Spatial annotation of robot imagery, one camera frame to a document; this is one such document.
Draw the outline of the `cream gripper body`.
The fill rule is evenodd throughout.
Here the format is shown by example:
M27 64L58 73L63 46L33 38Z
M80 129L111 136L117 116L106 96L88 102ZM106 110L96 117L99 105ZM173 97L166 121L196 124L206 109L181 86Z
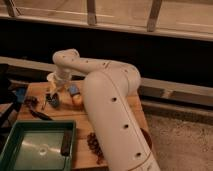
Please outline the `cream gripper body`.
M51 87L50 87L50 94L54 95L58 92L63 92L66 89L67 82L62 80L54 80L52 79L50 81Z

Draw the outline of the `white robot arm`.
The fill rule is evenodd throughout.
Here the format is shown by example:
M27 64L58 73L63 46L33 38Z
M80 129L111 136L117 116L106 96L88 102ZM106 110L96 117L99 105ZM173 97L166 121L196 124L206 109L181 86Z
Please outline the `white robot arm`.
M56 70L50 74L60 88L77 70L86 75L82 96L110 171L161 171L127 102L141 83L138 69L129 63L82 58L75 49L53 54Z

